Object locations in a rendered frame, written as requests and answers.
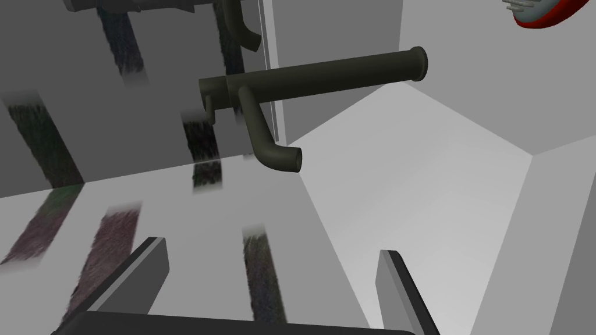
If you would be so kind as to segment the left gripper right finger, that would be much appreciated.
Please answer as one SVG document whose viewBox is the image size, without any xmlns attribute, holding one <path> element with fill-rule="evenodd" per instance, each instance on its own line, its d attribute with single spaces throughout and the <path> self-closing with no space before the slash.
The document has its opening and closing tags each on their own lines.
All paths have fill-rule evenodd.
<svg viewBox="0 0 596 335">
<path fill-rule="evenodd" d="M 440 335 L 397 251 L 380 250 L 375 285 L 384 329 L 399 335 Z"/>
</svg>

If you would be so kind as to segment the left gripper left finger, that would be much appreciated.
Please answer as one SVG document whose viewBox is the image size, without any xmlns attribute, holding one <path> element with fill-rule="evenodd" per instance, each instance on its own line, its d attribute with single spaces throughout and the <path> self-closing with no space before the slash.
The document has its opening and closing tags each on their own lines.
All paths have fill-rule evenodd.
<svg viewBox="0 0 596 335">
<path fill-rule="evenodd" d="M 147 238 L 100 289 L 88 311 L 148 314 L 169 270 L 166 239 Z"/>
</svg>

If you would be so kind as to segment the dark olive faucet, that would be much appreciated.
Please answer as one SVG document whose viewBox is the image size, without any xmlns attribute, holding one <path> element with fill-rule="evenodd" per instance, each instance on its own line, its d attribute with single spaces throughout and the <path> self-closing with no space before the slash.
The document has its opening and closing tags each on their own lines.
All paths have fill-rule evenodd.
<svg viewBox="0 0 596 335">
<path fill-rule="evenodd" d="M 211 124 L 215 123 L 217 110 L 240 107 L 259 163 L 273 170 L 298 173 L 302 164 L 301 148 L 276 144 L 260 104 L 401 81 L 421 81 L 427 70 L 426 51 L 413 47 L 407 51 L 210 77 L 199 80 L 198 85 Z"/>
</svg>

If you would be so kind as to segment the red and grey bowl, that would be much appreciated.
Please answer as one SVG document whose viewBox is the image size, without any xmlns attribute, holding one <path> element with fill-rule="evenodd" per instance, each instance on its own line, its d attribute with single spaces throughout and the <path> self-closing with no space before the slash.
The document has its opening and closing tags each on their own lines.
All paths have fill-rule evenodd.
<svg viewBox="0 0 596 335">
<path fill-rule="evenodd" d="M 516 24 L 527 29 L 553 27 L 573 16 L 590 0 L 502 0 Z"/>
</svg>

